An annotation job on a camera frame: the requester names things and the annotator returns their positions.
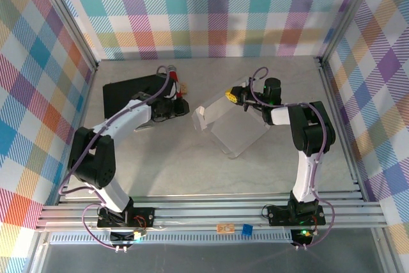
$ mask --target plaid wall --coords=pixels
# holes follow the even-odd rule
[[[349,0],[66,0],[97,57],[318,55]]]
[[[409,272],[409,0],[364,0],[330,66],[360,174]]]
[[[0,0],[0,272],[24,266],[90,76],[49,0]]]

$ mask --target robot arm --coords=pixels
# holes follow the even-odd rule
[[[165,80],[163,75],[152,75],[150,77],[156,83],[159,81],[159,83],[163,84]],[[106,221],[116,221],[116,225],[113,226],[133,226],[132,223],[138,222],[132,219],[137,215],[142,215],[140,212],[135,212],[132,198],[121,188],[114,177],[116,171],[115,147],[118,147],[122,140],[133,133],[136,128],[151,120],[164,121],[174,116],[182,116],[189,113],[189,105],[178,94],[177,86],[176,80],[170,79],[166,90],[147,104],[141,103],[150,98],[150,94],[135,89],[137,94],[119,111],[119,113],[122,113],[124,110],[128,110],[128,112],[116,118],[113,124],[108,125],[116,117],[116,114],[91,129],[81,127],[74,134],[68,161],[70,168],[79,160],[84,149],[96,133],[103,127],[107,127],[100,134],[97,141],[91,147],[92,150],[87,153],[73,174],[78,180],[84,182],[85,185],[93,188],[105,201],[105,206],[100,212],[106,217]],[[147,89],[152,88],[152,86],[145,82],[144,87]]]
[[[281,226],[304,223],[305,219],[315,216],[319,210],[322,210],[313,194],[311,180],[313,166],[323,143],[322,126],[318,117],[306,105],[281,105],[280,80],[275,78],[266,79],[263,92],[254,92],[257,99],[254,98],[249,87],[249,82],[246,86],[234,87],[226,92],[226,96],[235,104],[242,105],[245,111],[249,106],[259,110],[264,121],[269,125],[289,125],[293,143],[298,150],[297,179],[290,192],[288,206],[280,208],[279,211],[276,210],[276,207],[271,208],[275,217],[273,223],[276,222],[277,225]],[[271,104],[272,107],[261,105],[258,100],[265,104]],[[320,175],[323,158],[329,151],[330,146],[334,144],[336,135],[322,102],[311,102],[310,104],[320,113],[327,130],[327,142],[316,168],[316,179]]]

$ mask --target gray table surface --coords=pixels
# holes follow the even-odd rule
[[[282,102],[321,100],[330,112],[313,57],[174,59],[103,61],[90,93],[85,127],[104,120],[102,86],[154,74],[173,64],[192,112],[241,77],[267,66],[269,77],[282,82]],[[289,192],[297,175],[298,153],[290,128],[272,127],[236,159],[229,159],[210,139],[199,134],[191,114],[165,121],[128,136],[116,149],[116,178],[130,196]],[[353,181],[337,138],[326,154],[318,178],[321,191],[350,191]],[[69,188],[80,186],[76,178]],[[89,198],[84,191],[69,197]]]

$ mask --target clear acrylic box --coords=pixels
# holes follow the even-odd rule
[[[244,77],[229,88],[245,84]],[[253,108],[244,112],[243,106],[235,105],[220,92],[199,106],[192,115],[195,129],[213,140],[231,159],[236,158],[270,128],[261,113]]]

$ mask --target yellow object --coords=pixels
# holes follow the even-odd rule
[[[226,97],[228,100],[230,100],[232,103],[236,104],[237,103],[237,97],[235,97],[233,94],[231,94],[231,89],[228,89],[226,92]]]
[[[139,231],[134,231],[134,240],[139,240],[142,234]]]

